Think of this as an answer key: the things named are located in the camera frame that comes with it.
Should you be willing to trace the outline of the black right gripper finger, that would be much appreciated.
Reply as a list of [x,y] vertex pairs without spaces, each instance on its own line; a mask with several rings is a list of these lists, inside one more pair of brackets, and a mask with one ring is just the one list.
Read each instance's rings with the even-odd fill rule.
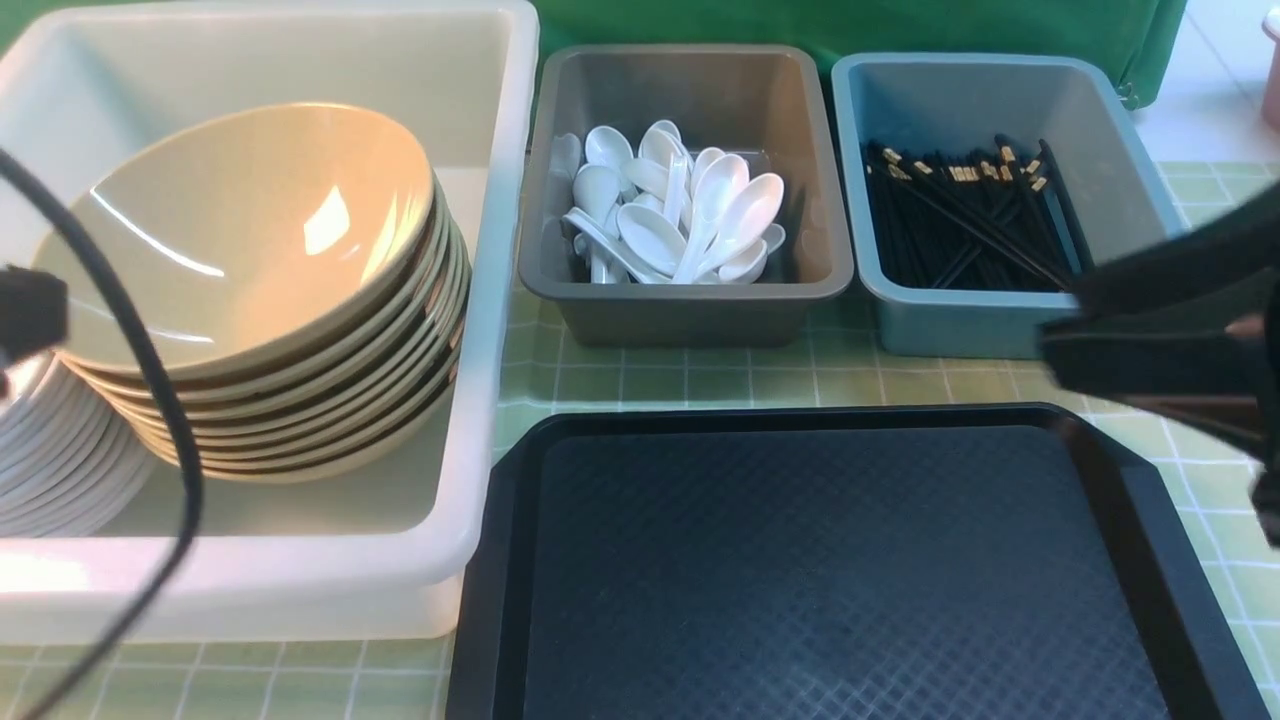
[[1039,329],[1071,392],[1277,459],[1279,190],[1071,283],[1078,313]]

